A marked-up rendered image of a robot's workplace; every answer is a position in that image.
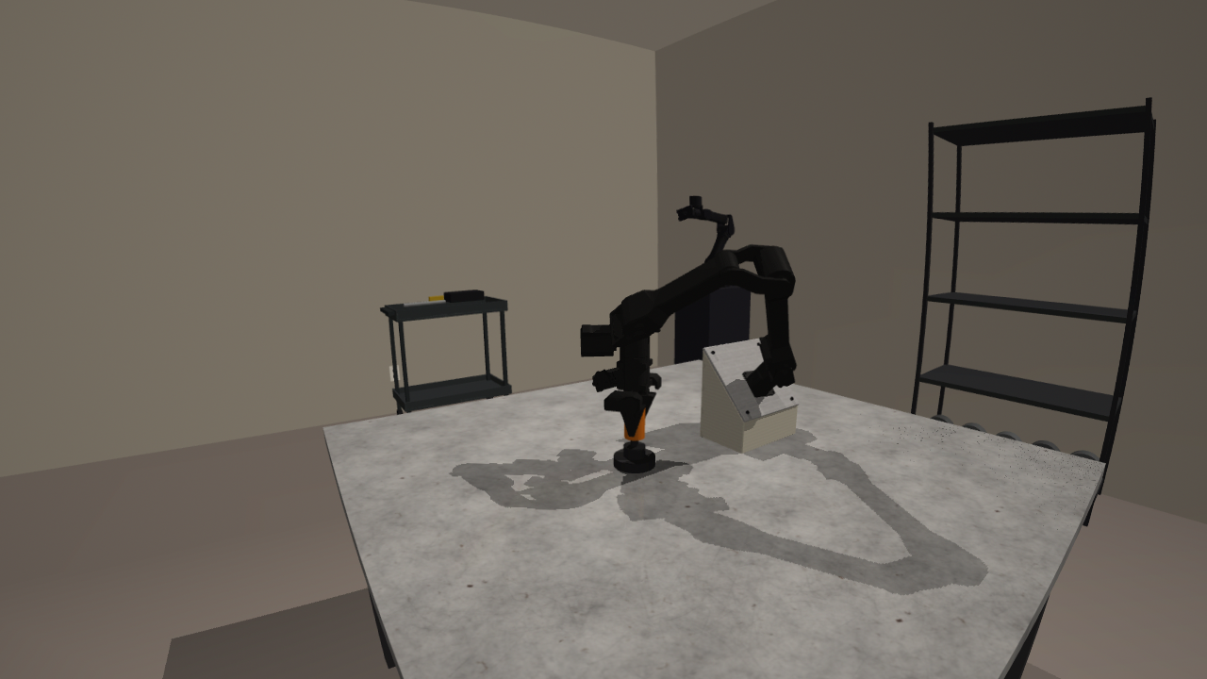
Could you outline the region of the orange knob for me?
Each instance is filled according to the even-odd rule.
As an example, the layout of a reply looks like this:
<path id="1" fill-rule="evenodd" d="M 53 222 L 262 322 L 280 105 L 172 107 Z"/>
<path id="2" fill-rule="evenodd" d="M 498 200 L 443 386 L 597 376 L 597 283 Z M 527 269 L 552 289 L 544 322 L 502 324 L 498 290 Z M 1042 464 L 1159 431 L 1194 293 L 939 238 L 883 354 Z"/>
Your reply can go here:
<path id="1" fill-rule="evenodd" d="M 628 437 L 628 429 L 626 429 L 626 426 L 624 423 L 624 437 L 628 439 L 628 441 L 641 441 L 642 439 L 645 439 L 645 412 L 642 414 L 641 420 L 639 420 L 637 435 L 636 437 Z"/>

